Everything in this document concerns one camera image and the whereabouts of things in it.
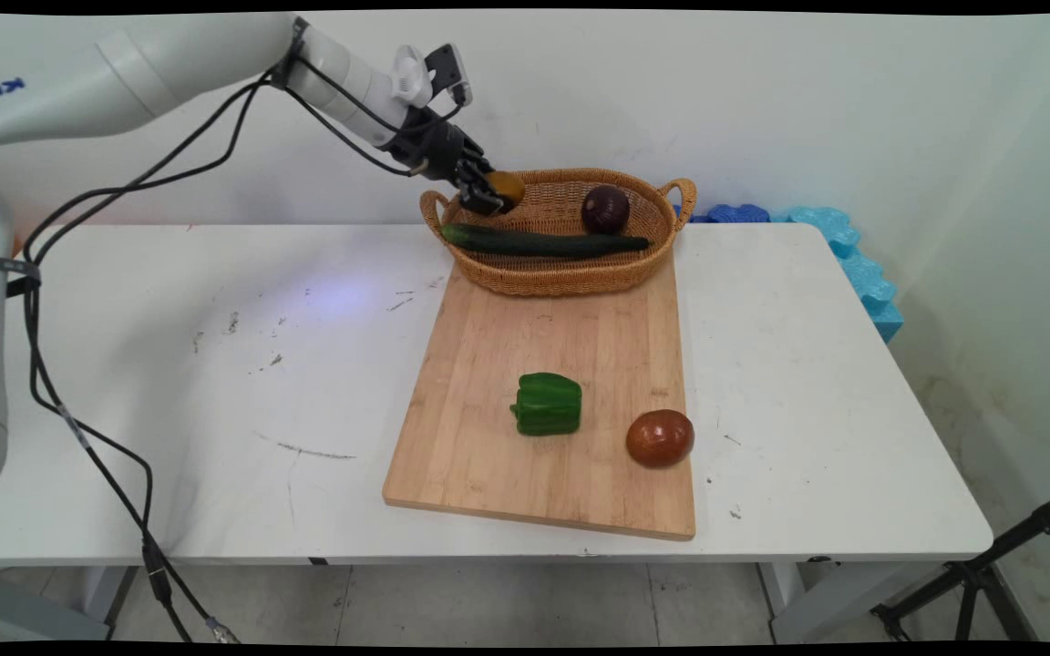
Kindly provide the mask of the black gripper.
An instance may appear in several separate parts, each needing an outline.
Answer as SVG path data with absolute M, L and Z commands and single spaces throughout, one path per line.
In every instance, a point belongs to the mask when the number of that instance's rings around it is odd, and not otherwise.
M 385 153 L 408 167 L 414 176 L 459 181 L 459 207 L 475 215 L 496 216 L 513 209 L 507 192 L 488 176 L 495 167 L 483 149 L 430 108 L 410 108 L 403 125 L 385 145 Z

